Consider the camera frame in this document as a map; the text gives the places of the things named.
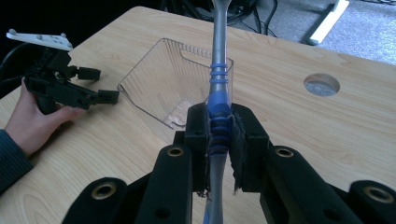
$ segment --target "transparent plastic container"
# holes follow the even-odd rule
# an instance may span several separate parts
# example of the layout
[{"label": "transparent plastic container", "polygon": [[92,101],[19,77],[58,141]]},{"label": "transparent plastic container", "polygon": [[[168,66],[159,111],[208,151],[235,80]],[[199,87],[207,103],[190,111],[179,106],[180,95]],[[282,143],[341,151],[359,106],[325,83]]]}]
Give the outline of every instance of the transparent plastic container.
[{"label": "transparent plastic container", "polygon": [[[118,86],[150,129],[168,144],[186,126],[190,106],[209,94],[211,51],[161,39]],[[230,97],[233,60],[227,59]]]}]

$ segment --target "table surface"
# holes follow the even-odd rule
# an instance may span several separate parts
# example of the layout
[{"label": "table surface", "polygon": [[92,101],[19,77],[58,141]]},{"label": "table surface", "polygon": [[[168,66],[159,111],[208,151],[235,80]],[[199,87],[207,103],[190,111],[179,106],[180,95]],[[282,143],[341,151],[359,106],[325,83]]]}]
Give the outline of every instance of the table surface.
[{"label": "table surface", "polygon": [[[212,23],[135,7],[70,52],[71,64],[102,71],[100,81],[78,85],[115,90],[161,38],[211,50],[212,33]],[[299,150],[338,188],[371,179],[396,189],[396,66],[234,28],[228,57],[233,101],[253,110],[275,145]],[[308,92],[312,74],[335,77],[340,91]],[[19,94],[0,101],[0,127]],[[0,223],[60,223],[89,183],[113,176],[130,184],[152,171],[164,146],[124,95],[116,105],[92,106],[53,135],[33,158],[35,169],[1,196]],[[223,192],[225,223],[265,223],[259,194],[233,195],[230,163]],[[202,223],[204,208],[194,196],[193,223]]]}]

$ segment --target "sleeve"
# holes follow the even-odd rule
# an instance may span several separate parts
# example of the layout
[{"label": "sleeve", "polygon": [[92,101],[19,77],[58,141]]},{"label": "sleeve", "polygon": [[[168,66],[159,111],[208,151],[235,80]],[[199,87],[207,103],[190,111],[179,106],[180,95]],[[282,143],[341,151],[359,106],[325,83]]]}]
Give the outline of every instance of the sleeve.
[{"label": "sleeve", "polygon": [[0,194],[33,169],[18,145],[0,130]]}]

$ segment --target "black mechanical part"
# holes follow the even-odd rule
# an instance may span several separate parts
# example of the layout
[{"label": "black mechanical part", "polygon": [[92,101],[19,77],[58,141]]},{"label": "black mechanical part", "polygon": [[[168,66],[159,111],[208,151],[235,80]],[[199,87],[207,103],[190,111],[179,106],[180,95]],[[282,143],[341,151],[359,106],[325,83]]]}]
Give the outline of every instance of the black mechanical part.
[{"label": "black mechanical part", "polygon": [[[230,159],[235,189],[261,194],[268,223],[395,223],[393,189],[374,181],[357,181],[349,192],[333,187],[298,151],[273,146],[250,109],[233,104],[232,110],[235,133]],[[161,150],[152,173],[118,194],[118,203],[101,203],[103,208],[97,212],[88,209],[84,213],[92,202],[99,205],[92,191],[108,181],[93,182],[72,204],[64,223],[191,223],[191,195],[207,189],[208,125],[205,104],[192,106],[186,131],[176,132],[174,144]],[[90,219],[106,216],[98,214],[103,209],[117,216]],[[69,219],[77,217],[75,213],[80,222]]]},{"label": "black mechanical part", "polygon": [[[25,55],[35,57],[23,58]],[[20,62],[23,62],[23,69],[17,68]],[[23,44],[2,63],[0,72],[14,77],[24,74],[26,88],[37,96],[37,104],[43,114],[54,112],[56,103],[82,109],[89,109],[90,105],[117,103],[119,91],[95,92],[71,83],[70,78],[75,76],[83,80],[99,80],[100,70],[68,66],[70,62],[71,57],[65,50]]]},{"label": "black mechanical part", "polygon": [[92,182],[63,224],[191,223],[191,209],[191,151],[171,145],[160,151],[152,173],[129,186],[110,177]]}]

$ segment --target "metal ring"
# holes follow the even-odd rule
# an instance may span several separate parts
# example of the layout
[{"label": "metal ring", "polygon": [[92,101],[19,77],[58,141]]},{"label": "metal ring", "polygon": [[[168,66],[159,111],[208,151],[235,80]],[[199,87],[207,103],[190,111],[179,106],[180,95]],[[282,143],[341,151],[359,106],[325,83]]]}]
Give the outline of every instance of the metal ring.
[{"label": "metal ring", "polygon": [[395,201],[393,196],[383,189],[379,189],[373,186],[367,186],[363,189],[363,191],[371,199],[381,203],[394,203]]},{"label": "metal ring", "polygon": [[294,153],[290,149],[283,148],[283,147],[277,148],[275,150],[275,152],[280,157],[291,158],[294,156]]},{"label": "metal ring", "polygon": [[184,150],[179,147],[172,147],[167,150],[168,156],[178,157],[184,154]]},{"label": "metal ring", "polygon": [[117,185],[114,182],[105,182],[96,186],[92,191],[92,197],[96,200],[103,200],[113,195],[117,190]]}]

